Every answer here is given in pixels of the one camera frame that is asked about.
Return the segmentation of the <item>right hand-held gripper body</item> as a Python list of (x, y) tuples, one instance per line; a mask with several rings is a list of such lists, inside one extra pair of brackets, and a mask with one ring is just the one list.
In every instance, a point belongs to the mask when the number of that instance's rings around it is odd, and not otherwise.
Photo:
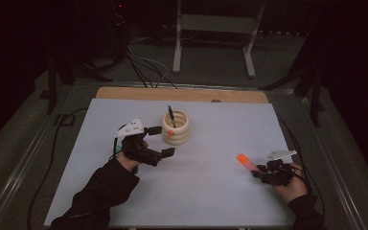
[(283, 161), (284, 158), (291, 157), (296, 154), (296, 150), (274, 150), (266, 158), (266, 166), (268, 172), (265, 173), (263, 178), (259, 178), (263, 183), (272, 186), (286, 186), (292, 177), (294, 172), (289, 163)]

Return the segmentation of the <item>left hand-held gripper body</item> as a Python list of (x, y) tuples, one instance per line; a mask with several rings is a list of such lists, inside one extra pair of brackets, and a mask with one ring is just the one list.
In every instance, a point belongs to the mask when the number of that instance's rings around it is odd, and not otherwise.
[(144, 141), (147, 135), (141, 120), (136, 118), (120, 127), (115, 139), (122, 138), (122, 151), (126, 157), (155, 167), (161, 160), (161, 153), (148, 147)]

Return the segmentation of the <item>orange highlighter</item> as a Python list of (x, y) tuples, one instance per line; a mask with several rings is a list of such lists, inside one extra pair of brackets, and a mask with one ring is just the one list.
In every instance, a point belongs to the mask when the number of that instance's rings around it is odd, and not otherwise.
[(258, 172), (259, 169), (243, 153), (237, 155), (237, 160), (251, 172)]

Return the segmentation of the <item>cream ribbed pen holder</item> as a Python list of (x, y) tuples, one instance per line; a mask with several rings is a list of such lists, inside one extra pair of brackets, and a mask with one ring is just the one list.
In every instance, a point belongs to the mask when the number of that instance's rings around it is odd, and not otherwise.
[(175, 125), (169, 113), (161, 120), (163, 140), (170, 145), (178, 146), (184, 144), (190, 137), (191, 120), (188, 115), (180, 110), (173, 112)]

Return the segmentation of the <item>blue pen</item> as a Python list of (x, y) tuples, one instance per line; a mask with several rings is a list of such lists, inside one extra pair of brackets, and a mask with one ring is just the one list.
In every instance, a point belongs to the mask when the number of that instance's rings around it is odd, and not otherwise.
[(173, 109), (171, 108), (170, 105), (168, 105), (168, 111), (169, 111), (169, 116), (170, 116), (171, 121), (172, 121), (172, 126), (174, 128), (176, 128), (176, 122), (175, 122), (175, 118), (174, 118), (174, 114), (173, 114)]

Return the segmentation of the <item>person's right hand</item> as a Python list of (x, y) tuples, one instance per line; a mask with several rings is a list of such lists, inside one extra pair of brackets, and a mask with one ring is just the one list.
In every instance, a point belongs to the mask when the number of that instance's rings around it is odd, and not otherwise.
[(308, 194), (308, 189), (303, 177), (302, 167), (290, 163), (293, 169), (294, 176), (291, 178), (290, 182), (286, 186), (274, 186), (273, 189), (282, 198), (282, 200), (289, 204), (292, 200), (305, 196)]

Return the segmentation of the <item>person's left hand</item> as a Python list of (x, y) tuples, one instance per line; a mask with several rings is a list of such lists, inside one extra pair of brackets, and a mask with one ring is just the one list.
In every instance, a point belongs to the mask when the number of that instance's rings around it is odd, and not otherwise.
[(129, 172), (133, 173), (137, 167), (140, 165), (140, 162), (132, 160), (125, 156), (125, 153), (121, 150), (116, 154), (116, 160)]

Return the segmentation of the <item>light grey table mat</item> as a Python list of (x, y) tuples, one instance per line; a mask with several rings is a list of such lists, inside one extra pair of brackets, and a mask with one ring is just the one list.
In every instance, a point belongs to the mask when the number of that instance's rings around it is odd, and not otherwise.
[(72, 149), (47, 223), (63, 215), (72, 197), (112, 153), (116, 131), (138, 118), (146, 127), (161, 124), (169, 109), (190, 119), (187, 142), (155, 167), (142, 165), (128, 201), (110, 211), (111, 226), (162, 229), (290, 227), (294, 215), (271, 186), (237, 160), (245, 154), (265, 164), (287, 144), (269, 103), (192, 103), (92, 100)]

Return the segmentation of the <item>black stand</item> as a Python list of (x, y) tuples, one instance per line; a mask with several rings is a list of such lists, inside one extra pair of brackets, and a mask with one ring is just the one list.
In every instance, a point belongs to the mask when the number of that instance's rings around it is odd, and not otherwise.
[(76, 61), (66, 55), (49, 56), (48, 57), (48, 114), (51, 114), (58, 103), (58, 84), (57, 79), (60, 79), (63, 84), (73, 84), (76, 77), (73, 70), (77, 69), (96, 81), (111, 82), (97, 73), (93, 68)]
[(275, 82), (259, 87), (259, 90), (271, 91), (287, 82), (299, 80), (293, 89), (296, 97), (306, 97), (309, 92), (310, 96), (310, 118), (318, 127), (318, 111), (319, 97), (323, 69), (324, 54), (328, 49), (326, 41), (315, 34), (309, 33), (305, 39), (298, 55), (292, 62), (287, 75)]

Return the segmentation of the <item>dark equipment rack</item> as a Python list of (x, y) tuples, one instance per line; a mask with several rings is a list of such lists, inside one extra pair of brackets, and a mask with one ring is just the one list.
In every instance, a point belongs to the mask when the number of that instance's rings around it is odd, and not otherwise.
[(127, 53), (130, 25), (127, 0), (107, 0), (111, 27), (112, 60), (119, 63)]

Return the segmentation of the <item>white metal stand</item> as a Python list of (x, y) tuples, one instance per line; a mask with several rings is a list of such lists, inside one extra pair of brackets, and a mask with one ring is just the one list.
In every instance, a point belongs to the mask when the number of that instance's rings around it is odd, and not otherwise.
[(172, 71), (180, 72), (182, 56), (182, 31), (203, 31), (249, 35), (248, 43), (242, 47), (243, 59), (249, 78), (256, 76), (251, 51), (258, 34), (265, 4), (261, 4), (252, 17), (188, 14), (182, 12), (182, 0), (176, 0), (176, 32)]

